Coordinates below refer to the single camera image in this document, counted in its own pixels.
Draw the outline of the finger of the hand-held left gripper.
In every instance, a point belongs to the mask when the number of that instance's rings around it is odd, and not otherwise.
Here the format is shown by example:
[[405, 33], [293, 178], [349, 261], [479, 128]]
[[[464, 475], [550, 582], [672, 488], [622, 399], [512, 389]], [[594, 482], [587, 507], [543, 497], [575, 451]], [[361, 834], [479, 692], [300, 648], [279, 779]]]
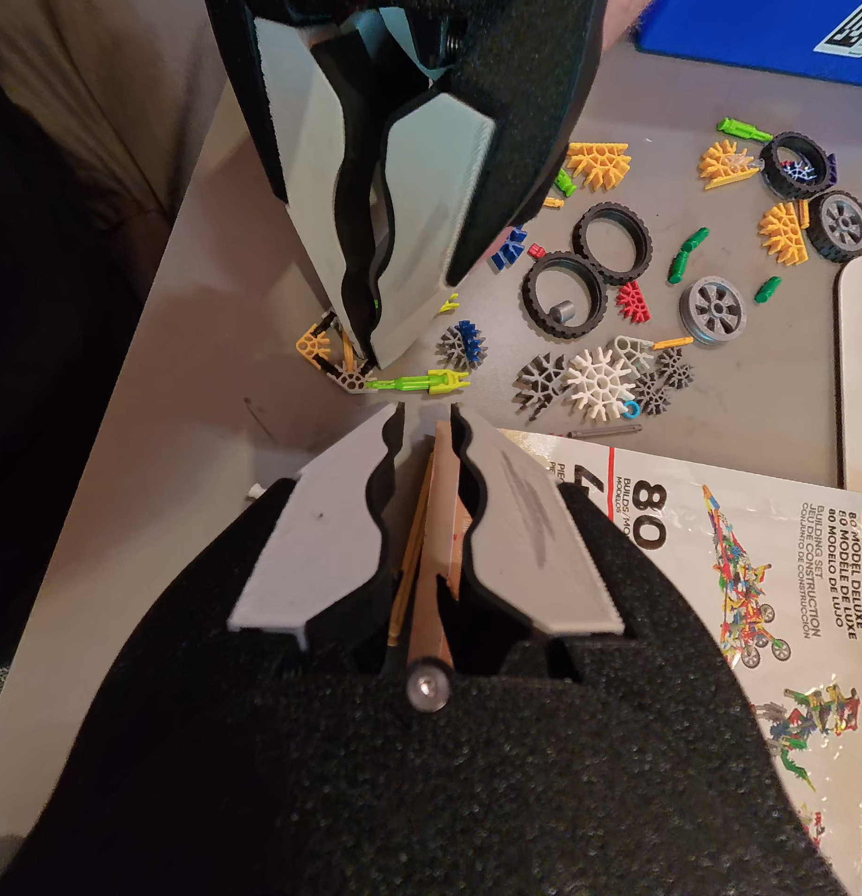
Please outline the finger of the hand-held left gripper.
[[375, 66], [357, 30], [265, 18], [255, 29], [289, 217], [351, 340], [382, 366], [371, 345], [380, 314], [370, 276], [380, 142]]
[[465, 277], [450, 264], [465, 227], [495, 122], [446, 91], [426, 91], [385, 126], [380, 192], [388, 233], [371, 263], [380, 368], [397, 360]]

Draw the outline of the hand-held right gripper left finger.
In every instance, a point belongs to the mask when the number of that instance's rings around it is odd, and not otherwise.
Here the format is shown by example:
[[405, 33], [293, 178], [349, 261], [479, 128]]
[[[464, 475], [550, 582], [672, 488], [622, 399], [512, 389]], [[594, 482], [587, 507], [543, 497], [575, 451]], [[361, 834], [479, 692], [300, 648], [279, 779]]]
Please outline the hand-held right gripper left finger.
[[240, 598], [232, 632], [292, 635], [301, 648], [358, 648], [392, 606], [382, 512], [395, 489], [405, 405], [377, 413], [305, 465]]

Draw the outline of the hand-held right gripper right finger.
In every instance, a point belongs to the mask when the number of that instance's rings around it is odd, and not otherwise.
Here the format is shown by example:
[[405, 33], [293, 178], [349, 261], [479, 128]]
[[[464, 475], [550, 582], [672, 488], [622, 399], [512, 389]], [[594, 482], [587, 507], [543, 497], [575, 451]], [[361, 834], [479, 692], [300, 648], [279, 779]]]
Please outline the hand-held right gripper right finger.
[[465, 572], [479, 596], [549, 637], [624, 633], [604, 581], [546, 465], [474, 409], [450, 426], [477, 484]]

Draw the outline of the yellow grey connector rod assembly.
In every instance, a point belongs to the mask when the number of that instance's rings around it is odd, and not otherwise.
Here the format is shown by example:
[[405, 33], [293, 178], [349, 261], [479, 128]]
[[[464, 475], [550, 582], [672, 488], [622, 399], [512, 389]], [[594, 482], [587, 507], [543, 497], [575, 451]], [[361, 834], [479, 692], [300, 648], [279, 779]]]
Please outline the yellow grey connector rod assembly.
[[[342, 343], [343, 360], [340, 363], [333, 363], [330, 357], [329, 334], [332, 331], [335, 331]], [[376, 392], [372, 388], [375, 383], [375, 378], [371, 375], [373, 365], [350, 340], [333, 310], [324, 313], [322, 318], [296, 342], [295, 348], [301, 357], [323, 372], [346, 393], [363, 395]]]

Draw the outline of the blue plastic bin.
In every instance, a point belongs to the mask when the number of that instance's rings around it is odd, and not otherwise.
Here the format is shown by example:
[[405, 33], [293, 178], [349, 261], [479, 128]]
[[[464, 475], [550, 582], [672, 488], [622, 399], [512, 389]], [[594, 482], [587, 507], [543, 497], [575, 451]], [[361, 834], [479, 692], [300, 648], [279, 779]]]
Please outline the blue plastic bin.
[[659, 1], [637, 49], [862, 86], [862, 1]]

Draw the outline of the person's left hand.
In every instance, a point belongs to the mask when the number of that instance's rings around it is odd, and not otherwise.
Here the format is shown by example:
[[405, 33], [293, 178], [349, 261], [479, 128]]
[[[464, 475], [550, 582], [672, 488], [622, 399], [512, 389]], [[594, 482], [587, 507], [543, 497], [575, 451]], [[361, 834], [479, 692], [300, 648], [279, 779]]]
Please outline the person's left hand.
[[651, 4], [652, 1], [608, 0], [604, 9], [602, 52], [619, 42]]

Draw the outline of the yellow fan connector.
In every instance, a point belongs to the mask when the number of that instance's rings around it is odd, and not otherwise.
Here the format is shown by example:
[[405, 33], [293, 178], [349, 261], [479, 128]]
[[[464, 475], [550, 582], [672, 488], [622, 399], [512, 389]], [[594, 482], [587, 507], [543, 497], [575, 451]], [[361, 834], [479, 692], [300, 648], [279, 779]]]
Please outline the yellow fan connector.
[[807, 201], [777, 203], [764, 212], [759, 222], [761, 245], [785, 266], [805, 263], [809, 260], [805, 239], [809, 223]]
[[572, 178], [595, 191], [620, 184], [630, 170], [631, 157], [625, 142], [573, 141], [569, 143], [566, 169]]

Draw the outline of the large blue connector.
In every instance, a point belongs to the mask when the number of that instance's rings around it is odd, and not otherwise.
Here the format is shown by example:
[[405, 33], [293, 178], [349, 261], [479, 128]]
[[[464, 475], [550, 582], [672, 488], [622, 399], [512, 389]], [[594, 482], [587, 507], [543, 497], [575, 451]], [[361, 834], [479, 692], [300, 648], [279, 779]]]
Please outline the large blue connector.
[[504, 239], [500, 247], [492, 254], [491, 263], [498, 272], [511, 267], [525, 252], [527, 232], [521, 228], [514, 228]]

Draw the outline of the black rubber tire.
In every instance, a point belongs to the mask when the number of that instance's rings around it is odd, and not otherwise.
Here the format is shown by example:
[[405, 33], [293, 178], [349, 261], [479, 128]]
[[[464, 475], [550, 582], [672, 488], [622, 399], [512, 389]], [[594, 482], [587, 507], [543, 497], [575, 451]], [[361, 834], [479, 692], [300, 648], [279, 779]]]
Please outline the black rubber tire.
[[[607, 219], [619, 225], [631, 238], [635, 257], [633, 265], [623, 272], [613, 270], [593, 253], [589, 243], [589, 230], [593, 223]], [[605, 202], [591, 206], [576, 222], [571, 233], [573, 251], [601, 277], [607, 286], [622, 287], [644, 274], [653, 255], [653, 241], [644, 221], [630, 208], [619, 203]]]
[[[589, 315], [577, 326], [556, 320], [537, 296], [537, 280], [543, 273], [555, 269], [579, 275], [589, 291]], [[595, 330], [602, 323], [607, 308], [606, 287], [602, 276], [593, 264], [574, 252], [549, 252], [539, 258], [522, 282], [522, 300], [539, 330], [566, 342], [577, 341]]]

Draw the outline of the white snowflake connector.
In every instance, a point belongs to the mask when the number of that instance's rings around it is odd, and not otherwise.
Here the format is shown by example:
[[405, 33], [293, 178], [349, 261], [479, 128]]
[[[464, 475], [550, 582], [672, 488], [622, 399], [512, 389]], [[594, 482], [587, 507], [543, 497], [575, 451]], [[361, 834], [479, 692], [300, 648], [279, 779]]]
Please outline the white snowflake connector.
[[617, 420], [626, 400], [634, 399], [631, 381], [634, 370], [622, 359], [613, 359], [611, 350], [601, 347], [594, 353], [583, 350], [571, 359], [565, 380], [570, 400], [589, 420]]

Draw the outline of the light grey connector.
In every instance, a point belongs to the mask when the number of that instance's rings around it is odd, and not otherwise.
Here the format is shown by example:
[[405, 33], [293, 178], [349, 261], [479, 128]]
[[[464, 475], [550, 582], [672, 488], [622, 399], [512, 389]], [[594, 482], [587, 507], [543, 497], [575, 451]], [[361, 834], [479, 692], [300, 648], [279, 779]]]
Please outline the light grey connector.
[[654, 342], [626, 335], [617, 335], [612, 346], [616, 357], [622, 359], [638, 374], [643, 374], [652, 367], [654, 361]]

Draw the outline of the black tire holding small connectors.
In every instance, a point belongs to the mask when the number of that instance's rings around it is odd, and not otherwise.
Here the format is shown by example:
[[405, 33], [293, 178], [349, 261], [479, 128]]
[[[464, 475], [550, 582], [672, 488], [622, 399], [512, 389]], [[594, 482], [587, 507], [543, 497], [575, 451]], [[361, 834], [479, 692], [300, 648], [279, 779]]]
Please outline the black tire holding small connectors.
[[761, 161], [764, 180], [784, 200], [810, 200], [838, 182], [835, 157], [802, 133], [775, 136], [762, 149]]

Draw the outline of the grey wheel hub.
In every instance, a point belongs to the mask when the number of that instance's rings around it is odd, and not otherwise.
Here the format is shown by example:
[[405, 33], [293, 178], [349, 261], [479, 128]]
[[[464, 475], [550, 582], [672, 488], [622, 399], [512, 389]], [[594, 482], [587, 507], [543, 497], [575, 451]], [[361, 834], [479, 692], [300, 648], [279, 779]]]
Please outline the grey wheel hub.
[[704, 345], [731, 342], [742, 335], [747, 324], [742, 293], [733, 283], [714, 274], [686, 287], [679, 309], [686, 330]]

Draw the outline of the person's black garment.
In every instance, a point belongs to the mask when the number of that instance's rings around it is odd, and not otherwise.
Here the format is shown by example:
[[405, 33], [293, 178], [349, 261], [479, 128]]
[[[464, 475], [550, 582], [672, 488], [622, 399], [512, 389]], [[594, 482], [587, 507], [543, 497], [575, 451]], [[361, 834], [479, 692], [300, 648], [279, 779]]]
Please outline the person's black garment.
[[0, 86], [0, 666], [12, 659], [140, 318], [55, 142]]

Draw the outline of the grey wheel with black tire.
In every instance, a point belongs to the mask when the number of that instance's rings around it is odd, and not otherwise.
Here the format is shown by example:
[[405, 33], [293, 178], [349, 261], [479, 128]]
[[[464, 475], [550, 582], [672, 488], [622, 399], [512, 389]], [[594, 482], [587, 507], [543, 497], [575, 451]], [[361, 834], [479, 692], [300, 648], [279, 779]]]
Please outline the grey wheel with black tire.
[[862, 202], [833, 188], [809, 204], [807, 239], [814, 250], [832, 263], [848, 263], [862, 255]]

